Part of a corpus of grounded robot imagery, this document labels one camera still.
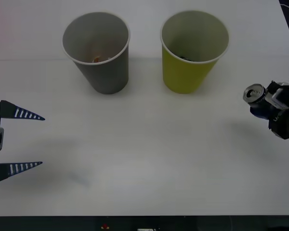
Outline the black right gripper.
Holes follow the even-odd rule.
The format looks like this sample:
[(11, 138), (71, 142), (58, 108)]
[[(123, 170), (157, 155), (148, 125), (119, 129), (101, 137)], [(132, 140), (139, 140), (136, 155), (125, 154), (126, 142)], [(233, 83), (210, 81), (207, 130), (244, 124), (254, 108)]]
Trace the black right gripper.
[(268, 102), (250, 103), (250, 112), (257, 118), (269, 120), (269, 129), (278, 137), (289, 139), (287, 128), (289, 110), (274, 110), (271, 114), (271, 104)]

